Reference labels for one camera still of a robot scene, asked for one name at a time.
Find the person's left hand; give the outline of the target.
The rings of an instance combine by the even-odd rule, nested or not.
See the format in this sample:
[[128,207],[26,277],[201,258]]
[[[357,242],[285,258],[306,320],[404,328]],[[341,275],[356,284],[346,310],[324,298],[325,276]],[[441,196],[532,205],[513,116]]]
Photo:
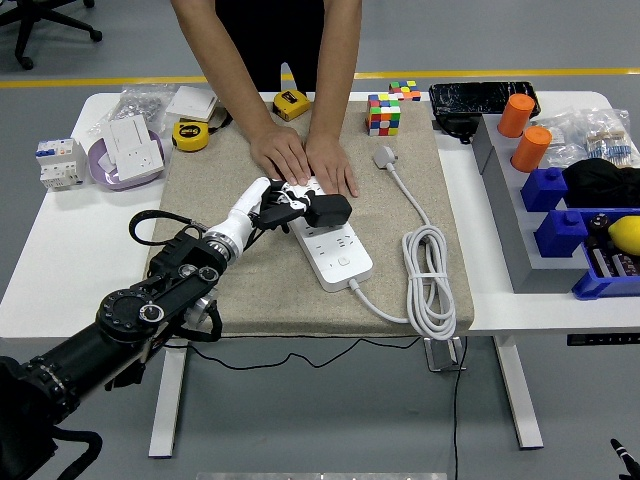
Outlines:
[[305,153],[316,180],[325,194],[357,197],[358,185],[349,159],[337,137],[310,133]]

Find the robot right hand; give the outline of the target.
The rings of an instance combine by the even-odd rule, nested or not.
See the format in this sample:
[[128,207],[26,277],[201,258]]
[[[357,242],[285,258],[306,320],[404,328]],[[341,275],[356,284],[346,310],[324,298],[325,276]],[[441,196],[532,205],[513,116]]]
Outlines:
[[618,476],[619,480],[639,480],[640,479],[640,465],[639,462],[628,453],[626,448],[615,438],[610,439],[610,444],[614,449],[617,456],[623,462],[626,467],[626,473],[622,473]]

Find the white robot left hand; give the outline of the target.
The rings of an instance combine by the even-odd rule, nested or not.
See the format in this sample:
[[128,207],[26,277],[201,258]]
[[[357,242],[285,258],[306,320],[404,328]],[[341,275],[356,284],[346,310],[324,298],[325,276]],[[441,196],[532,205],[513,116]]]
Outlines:
[[302,217],[314,196],[324,195],[312,180],[306,186],[260,177],[231,207],[227,218],[204,233],[205,239],[221,241],[240,256],[248,247],[254,230],[273,230]]

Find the person's right hand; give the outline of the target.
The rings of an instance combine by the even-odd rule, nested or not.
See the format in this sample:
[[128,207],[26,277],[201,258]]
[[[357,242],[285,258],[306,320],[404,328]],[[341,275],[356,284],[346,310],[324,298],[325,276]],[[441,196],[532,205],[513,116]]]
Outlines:
[[246,134],[250,155],[271,179],[291,185],[306,185],[311,173],[299,134],[292,128],[271,123]]

